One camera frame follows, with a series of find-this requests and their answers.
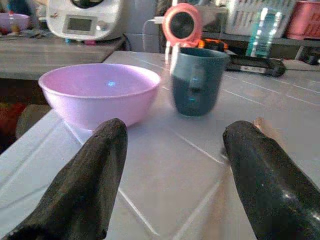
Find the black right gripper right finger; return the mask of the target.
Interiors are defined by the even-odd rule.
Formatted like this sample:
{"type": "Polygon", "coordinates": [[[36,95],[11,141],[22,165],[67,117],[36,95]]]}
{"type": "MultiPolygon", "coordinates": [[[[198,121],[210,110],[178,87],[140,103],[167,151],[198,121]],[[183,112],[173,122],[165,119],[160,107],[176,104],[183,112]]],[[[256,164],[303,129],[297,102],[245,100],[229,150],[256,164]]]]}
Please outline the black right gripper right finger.
{"type": "Polygon", "coordinates": [[[320,240],[320,188],[251,122],[228,125],[223,143],[257,240],[320,240]]]}

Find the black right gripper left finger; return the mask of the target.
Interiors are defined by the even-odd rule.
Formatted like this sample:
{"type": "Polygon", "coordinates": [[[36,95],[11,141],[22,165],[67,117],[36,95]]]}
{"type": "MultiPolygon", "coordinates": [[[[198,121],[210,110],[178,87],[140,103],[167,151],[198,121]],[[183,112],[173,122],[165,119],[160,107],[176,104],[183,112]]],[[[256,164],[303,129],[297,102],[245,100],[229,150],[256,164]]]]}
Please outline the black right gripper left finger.
{"type": "Polygon", "coordinates": [[[1,240],[104,240],[128,149],[125,123],[101,123],[58,172],[35,210],[1,240]]]}

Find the light wooden utensil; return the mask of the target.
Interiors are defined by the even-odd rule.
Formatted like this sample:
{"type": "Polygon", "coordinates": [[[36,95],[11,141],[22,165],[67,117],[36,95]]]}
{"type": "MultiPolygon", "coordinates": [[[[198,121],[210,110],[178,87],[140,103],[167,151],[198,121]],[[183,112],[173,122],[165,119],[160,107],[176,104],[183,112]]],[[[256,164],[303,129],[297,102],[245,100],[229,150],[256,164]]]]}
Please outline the light wooden utensil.
{"type": "Polygon", "coordinates": [[[282,148],[285,148],[285,143],[280,132],[273,128],[271,124],[263,117],[258,117],[252,122],[264,135],[274,139],[282,148]]]}

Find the pink plastic bowl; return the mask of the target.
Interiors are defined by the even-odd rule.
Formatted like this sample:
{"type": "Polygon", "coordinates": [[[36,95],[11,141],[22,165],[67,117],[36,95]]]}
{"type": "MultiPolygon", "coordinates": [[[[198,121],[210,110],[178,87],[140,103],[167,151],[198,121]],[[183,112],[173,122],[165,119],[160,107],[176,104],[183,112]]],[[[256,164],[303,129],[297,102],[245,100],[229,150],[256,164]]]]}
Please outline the pink plastic bowl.
{"type": "Polygon", "coordinates": [[[87,130],[113,118],[126,126],[142,121],[160,83],[152,70],[114,63],[61,67],[38,80],[51,108],[68,124],[87,130]]]}

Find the black flat device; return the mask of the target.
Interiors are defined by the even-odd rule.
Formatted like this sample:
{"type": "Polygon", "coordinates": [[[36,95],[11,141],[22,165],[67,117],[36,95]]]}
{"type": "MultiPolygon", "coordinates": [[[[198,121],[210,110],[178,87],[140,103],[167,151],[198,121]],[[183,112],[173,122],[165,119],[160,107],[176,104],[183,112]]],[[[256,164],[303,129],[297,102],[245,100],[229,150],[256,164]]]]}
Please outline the black flat device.
{"type": "Polygon", "coordinates": [[[229,72],[249,72],[271,77],[281,77],[286,67],[281,60],[230,54],[226,67],[229,72]]]}

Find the dark teal plastic cup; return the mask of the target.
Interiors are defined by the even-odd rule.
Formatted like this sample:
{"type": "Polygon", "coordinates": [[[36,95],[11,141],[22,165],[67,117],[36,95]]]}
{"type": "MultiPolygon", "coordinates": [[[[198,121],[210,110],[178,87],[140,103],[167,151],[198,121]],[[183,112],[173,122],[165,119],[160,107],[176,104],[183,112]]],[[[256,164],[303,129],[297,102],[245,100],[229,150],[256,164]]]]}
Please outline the dark teal plastic cup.
{"type": "Polygon", "coordinates": [[[204,116],[215,106],[223,73],[230,61],[224,52],[181,47],[171,58],[171,90],[176,110],[189,117],[204,116]]]}

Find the grey side table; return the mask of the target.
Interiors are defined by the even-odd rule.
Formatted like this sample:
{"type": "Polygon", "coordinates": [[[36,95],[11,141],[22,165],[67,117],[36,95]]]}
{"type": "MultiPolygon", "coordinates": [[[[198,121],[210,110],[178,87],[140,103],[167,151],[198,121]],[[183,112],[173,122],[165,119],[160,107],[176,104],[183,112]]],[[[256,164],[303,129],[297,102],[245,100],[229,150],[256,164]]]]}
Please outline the grey side table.
{"type": "Polygon", "coordinates": [[[65,42],[56,36],[0,38],[0,79],[38,80],[44,73],[72,65],[105,61],[125,44],[125,37],[97,41],[65,42]]]}

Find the orange black tool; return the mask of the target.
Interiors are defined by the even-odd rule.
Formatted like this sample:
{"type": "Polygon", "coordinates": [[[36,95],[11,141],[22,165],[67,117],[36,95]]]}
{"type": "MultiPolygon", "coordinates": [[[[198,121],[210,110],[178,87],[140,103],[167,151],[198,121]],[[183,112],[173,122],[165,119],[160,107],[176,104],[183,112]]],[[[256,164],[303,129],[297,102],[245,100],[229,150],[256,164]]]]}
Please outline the orange black tool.
{"type": "Polygon", "coordinates": [[[225,52],[228,49],[228,44],[219,39],[203,38],[198,43],[198,48],[209,49],[219,52],[225,52]]]}

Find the clear plastic water bottle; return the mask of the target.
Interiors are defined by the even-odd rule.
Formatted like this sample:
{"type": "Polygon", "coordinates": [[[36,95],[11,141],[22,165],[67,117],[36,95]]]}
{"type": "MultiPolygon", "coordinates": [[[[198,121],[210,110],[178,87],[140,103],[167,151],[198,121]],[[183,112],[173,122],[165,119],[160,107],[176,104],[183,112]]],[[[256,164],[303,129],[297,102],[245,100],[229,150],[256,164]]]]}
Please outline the clear plastic water bottle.
{"type": "Polygon", "coordinates": [[[251,37],[245,55],[254,58],[268,58],[274,35],[282,13],[271,7],[264,7],[258,12],[252,28],[251,37]]]}

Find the white kitchen appliance with display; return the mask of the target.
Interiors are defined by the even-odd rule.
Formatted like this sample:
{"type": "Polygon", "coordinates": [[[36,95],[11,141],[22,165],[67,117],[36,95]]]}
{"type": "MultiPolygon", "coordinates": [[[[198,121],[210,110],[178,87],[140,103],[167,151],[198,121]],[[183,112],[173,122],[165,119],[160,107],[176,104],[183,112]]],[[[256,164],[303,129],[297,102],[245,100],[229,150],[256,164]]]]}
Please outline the white kitchen appliance with display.
{"type": "Polygon", "coordinates": [[[103,41],[119,38],[128,18],[125,0],[48,0],[46,23],[60,38],[103,41]]]}

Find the pink plastic container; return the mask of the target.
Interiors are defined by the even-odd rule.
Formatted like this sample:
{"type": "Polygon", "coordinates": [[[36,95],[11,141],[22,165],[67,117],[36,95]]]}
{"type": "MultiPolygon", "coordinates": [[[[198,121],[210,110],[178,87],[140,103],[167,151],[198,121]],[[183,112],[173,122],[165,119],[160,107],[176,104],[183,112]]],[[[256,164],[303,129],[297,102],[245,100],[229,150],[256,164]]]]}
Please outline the pink plastic container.
{"type": "Polygon", "coordinates": [[[320,40],[320,1],[298,1],[285,31],[288,39],[320,40]]]}

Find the purple plastic bowl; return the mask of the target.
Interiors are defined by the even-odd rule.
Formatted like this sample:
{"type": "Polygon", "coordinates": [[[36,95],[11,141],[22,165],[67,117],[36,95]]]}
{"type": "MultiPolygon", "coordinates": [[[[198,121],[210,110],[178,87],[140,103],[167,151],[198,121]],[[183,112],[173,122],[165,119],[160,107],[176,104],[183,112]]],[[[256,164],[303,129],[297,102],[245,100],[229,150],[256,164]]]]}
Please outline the purple plastic bowl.
{"type": "Polygon", "coordinates": [[[30,26],[30,17],[18,13],[0,13],[0,30],[10,33],[12,26],[18,26],[20,30],[25,30],[30,26]]]}

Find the white plastic basket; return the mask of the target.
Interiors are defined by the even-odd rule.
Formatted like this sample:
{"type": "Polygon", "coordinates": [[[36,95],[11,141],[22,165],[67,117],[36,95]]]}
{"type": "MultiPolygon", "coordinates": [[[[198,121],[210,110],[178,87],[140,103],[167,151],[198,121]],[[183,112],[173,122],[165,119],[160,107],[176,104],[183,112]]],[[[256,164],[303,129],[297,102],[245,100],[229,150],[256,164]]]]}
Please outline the white plastic basket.
{"type": "Polygon", "coordinates": [[[250,36],[255,17],[262,8],[270,7],[282,13],[275,38],[285,32],[297,0],[229,0],[228,18],[224,32],[229,35],[250,36]]]}

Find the pink round desk fan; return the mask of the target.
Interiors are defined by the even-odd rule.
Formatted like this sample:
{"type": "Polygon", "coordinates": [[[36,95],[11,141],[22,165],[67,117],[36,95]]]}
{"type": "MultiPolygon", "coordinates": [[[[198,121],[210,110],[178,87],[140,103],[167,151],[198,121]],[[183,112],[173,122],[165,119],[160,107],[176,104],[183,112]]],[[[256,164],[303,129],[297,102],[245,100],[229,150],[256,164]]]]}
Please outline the pink round desk fan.
{"type": "Polygon", "coordinates": [[[202,17],[200,11],[188,3],[178,3],[164,14],[162,31],[171,52],[180,48],[193,48],[202,37],[202,17]]]}

